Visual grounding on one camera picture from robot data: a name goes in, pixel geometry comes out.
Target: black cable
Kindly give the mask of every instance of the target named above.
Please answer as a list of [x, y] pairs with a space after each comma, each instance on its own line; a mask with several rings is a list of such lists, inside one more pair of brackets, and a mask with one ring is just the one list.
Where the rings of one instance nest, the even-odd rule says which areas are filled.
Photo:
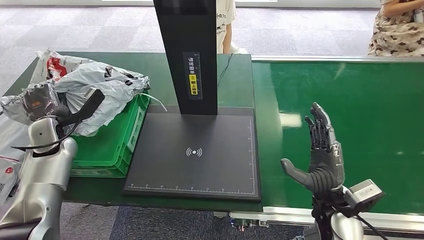
[[66, 134], [64, 137], [62, 137], [61, 139], [54, 141], [52, 143], [48, 143], [48, 144], [44, 144], [44, 145], [39, 145], [39, 146], [11, 146], [11, 148], [13, 149], [17, 149], [17, 150], [21, 150], [21, 151], [26, 151], [26, 150], [33, 150], [33, 149], [42, 149], [42, 148], [46, 148], [46, 147], [50, 147], [53, 146], [55, 144], [60, 144], [61, 142], [63, 142], [63, 140], [69, 138], [69, 136], [71, 134], [74, 133], [75, 129], [77, 129], [78, 124], [80, 124], [80, 120], [78, 119], [78, 121], [76, 121], [75, 125], [73, 126], [73, 128], [70, 130], [70, 132], [68, 134]]
[[356, 217], [363, 222], [365, 225], [368, 226], [374, 233], [376, 233], [378, 236], [380, 236], [384, 240], [389, 240], [387, 237], [385, 237], [380, 231], [378, 231], [375, 227], [373, 227], [369, 222], [365, 221], [361, 216], [356, 215]]
[[231, 58], [233, 57], [233, 53], [231, 53], [230, 55], [229, 55], [229, 57], [228, 57], [228, 62], [227, 62], [227, 64], [226, 64], [226, 66], [224, 67], [224, 69], [222, 70], [222, 72], [221, 72], [221, 74], [219, 75], [219, 77], [218, 77], [218, 84], [216, 85], [216, 87], [217, 88], [219, 88], [220, 87], [220, 83], [221, 83], [221, 79], [223, 78], [223, 76], [225, 75], [225, 73], [226, 73], [226, 71], [227, 71], [227, 69], [228, 69], [228, 66], [230, 65], [230, 60], [231, 60]]

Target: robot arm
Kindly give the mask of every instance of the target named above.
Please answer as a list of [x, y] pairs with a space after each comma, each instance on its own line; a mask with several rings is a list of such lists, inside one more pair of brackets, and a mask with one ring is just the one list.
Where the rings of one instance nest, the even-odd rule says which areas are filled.
[[366, 221], [358, 214], [368, 211], [384, 193], [370, 179], [351, 188], [343, 186], [342, 145], [336, 140], [330, 118], [316, 102], [310, 112], [314, 121], [305, 117], [311, 141], [309, 171], [295, 168], [287, 158], [281, 160], [281, 166], [288, 176], [313, 193], [312, 216], [320, 239], [361, 240], [364, 229], [360, 220]]
[[[57, 94], [53, 88], [36, 86], [37, 95], [25, 95], [26, 106], [51, 103]], [[69, 136], [78, 123], [88, 119], [102, 103], [103, 93], [92, 88], [87, 94], [84, 106], [75, 114], [66, 113], [68, 109], [45, 107], [26, 107], [36, 120], [29, 126], [31, 146], [14, 147], [25, 151], [24, 162], [19, 172], [20, 182], [14, 202], [0, 221], [0, 240], [58, 240], [60, 239], [60, 213], [63, 193], [70, 177], [72, 161], [77, 153], [77, 143]], [[68, 134], [63, 128], [74, 124]]]

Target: yellow warning label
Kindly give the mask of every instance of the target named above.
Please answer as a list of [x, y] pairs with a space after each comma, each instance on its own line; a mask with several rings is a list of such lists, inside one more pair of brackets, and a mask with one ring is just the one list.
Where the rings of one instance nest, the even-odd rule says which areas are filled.
[[198, 81], [197, 81], [197, 78], [196, 78], [196, 74], [189, 74], [188, 80], [190, 82], [191, 95], [197, 95], [198, 94]]

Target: person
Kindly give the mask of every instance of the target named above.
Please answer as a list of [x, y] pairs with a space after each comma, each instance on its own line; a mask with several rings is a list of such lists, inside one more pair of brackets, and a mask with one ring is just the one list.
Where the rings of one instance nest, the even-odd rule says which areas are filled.
[[369, 56], [423, 57], [424, 24], [414, 22], [414, 10], [424, 0], [380, 0], [375, 17]]
[[233, 29], [231, 23], [236, 19], [235, 0], [216, 0], [216, 52], [229, 54]]

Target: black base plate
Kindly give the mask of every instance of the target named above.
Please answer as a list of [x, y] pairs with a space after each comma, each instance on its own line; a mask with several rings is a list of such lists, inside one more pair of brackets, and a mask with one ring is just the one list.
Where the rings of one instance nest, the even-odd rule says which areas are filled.
[[152, 105], [138, 138], [124, 194], [260, 201], [253, 108], [181, 115]]

